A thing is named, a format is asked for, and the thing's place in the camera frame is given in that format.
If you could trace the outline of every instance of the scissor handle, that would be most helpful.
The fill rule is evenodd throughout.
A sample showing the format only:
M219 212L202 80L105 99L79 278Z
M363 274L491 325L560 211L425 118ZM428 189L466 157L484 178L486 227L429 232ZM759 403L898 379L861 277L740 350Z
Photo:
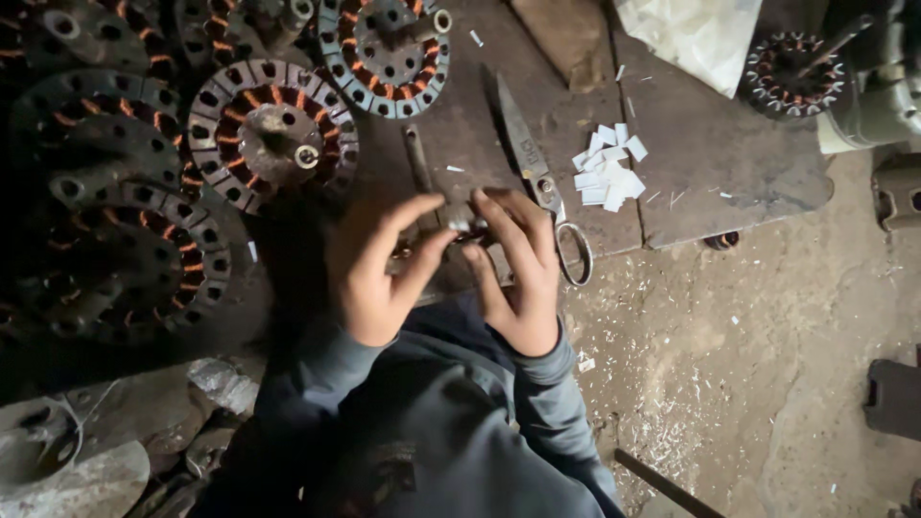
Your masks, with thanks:
M563 230L568 230L573 239L576 240L578 258L582 262L582 277L578 280L573 278L572 273L569 271L569 265L566 263L566 258L563 256L563 247L560 246L560 235ZM585 239L585 234L582 233L582 229L575 223L564 221L555 226L554 238L556 240L556 251L560 255L560 266L563 268L563 275L566 277L566 280L573 286L585 286L588 284L591 278L591 267L594 265L594 260L591 258L591 248L589 247L589 242Z

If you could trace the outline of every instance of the scissor blade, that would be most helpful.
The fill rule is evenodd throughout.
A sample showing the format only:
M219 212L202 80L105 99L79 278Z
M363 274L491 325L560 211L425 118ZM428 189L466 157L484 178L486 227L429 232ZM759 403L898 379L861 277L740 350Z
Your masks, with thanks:
M515 161L518 163L521 176L528 181L536 180L550 172L550 168L547 167L547 161L543 158L543 153L537 148L537 144L530 136L528 125L525 124L518 105L512 99L512 93L508 91L505 79L502 78L501 74L496 74L495 82L499 89L499 110L502 112L508 142L515 153Z

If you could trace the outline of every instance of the gray sweatshirt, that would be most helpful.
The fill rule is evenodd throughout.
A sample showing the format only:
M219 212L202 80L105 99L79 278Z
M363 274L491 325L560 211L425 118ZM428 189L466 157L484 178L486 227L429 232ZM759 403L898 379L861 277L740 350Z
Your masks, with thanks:
M192 515L623 517L560 336L540 358L506 346L513 374L431 336L314 326Z

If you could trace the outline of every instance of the dark workshop floor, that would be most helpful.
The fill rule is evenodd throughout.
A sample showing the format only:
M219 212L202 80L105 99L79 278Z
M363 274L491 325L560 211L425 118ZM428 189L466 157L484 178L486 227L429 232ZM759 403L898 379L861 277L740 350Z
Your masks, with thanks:
M565 288L611 466L619 444L731 517L882 516L905 502L921 443L868 430L861 405L873 359L914 364L921 230L877 226L870 161L838 155L827 206L746 230L729 252L636 251ZM614 472L629 514L683 515Z

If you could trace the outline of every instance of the sleeve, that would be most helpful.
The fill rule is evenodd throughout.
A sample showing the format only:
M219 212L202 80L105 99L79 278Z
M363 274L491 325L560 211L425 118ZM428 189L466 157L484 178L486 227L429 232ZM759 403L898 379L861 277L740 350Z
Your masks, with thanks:
M300 488L312 487L310 477L322 477L327 449L318 442L329 433L339 404L385 348L364 346L326 320L312 324L293 349L276 354L253 417L234 435L190 516L235 516L267 501L296 508ZM315 469L304 469L305 463Z
M606 517L624 518L615 500L614 477L595 448L585 402L573 378L576 354L559 319L557 325L560 339L546 355L532 358L509 351L517 366L515 408L520 433L535 453L584 484Z

